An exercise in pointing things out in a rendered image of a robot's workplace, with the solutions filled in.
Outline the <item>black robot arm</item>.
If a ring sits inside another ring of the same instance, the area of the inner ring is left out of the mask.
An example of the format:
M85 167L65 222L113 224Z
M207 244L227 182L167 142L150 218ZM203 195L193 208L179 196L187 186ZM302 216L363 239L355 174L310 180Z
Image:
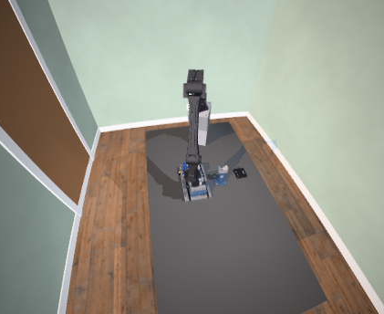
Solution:
M189 95L189 93L191 93L192 95ZM188 172L186 180L192 183L193 188L200 185L199 179L197 179L197 177L199 178L198 165L200 165L201 163L202 156L199 155L198 125L199 112L209 109L206 104L206 98L204 97L205 95L207 95L207 93L206 84L203 84L203 69L189 69L187 85L186 83L183 83L183 97L188 98L189 101L189 144L186 154L186 164L188 164Z

